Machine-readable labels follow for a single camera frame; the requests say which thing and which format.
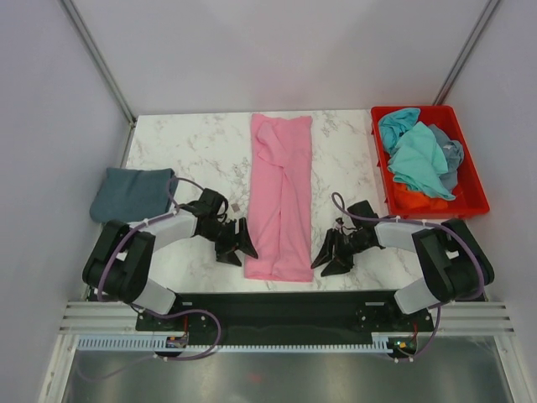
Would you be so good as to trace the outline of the pink t shirt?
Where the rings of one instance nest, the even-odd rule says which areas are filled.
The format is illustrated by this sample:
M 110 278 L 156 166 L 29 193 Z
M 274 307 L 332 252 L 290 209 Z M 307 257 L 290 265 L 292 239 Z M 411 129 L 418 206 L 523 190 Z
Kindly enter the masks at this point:
M 248 229 L 258 256 L 250 280 L 310 283 L 312 117 L 251 117 Z

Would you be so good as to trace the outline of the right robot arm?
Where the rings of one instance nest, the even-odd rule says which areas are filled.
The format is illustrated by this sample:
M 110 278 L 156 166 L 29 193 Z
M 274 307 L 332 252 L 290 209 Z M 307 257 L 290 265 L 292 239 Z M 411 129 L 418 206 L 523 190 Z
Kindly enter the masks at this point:
M 414 314 L 451 301 L 473 301 L 483 295 L 495 273 L 487 255 L 466 223 L 452 218 L 440 224 L 379 217 L 369 201 L 337 209 L 351 218 L 347 228 L 339 217 L 326 231 L 311 267 L 321 266 L 323 277 L 343 275 L 354 268 L 354 256 L 372 248 L 402 249 L 416 254 L 422 277 L 394 293 L 394 304 L 384 309 L 384 320 L 393 330 L 404 330 Z

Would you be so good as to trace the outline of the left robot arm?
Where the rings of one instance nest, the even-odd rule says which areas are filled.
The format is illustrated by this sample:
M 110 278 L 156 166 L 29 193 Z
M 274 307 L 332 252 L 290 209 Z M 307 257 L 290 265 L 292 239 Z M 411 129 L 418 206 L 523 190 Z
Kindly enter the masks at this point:
M 155 313 L 155 321 L 175 330 L 184 321 L 176 294 L 149 278 L 154 252 L 183 239 L 202 237 L 214 244 L 216 261 L 239 266 L 237 256 L 257 259 L 247 219 L 227 217 L 227 199 L 205 188 L 200 197 L 141 222 L 107 222 L 82 271 L 82 280 L 104 295 Z

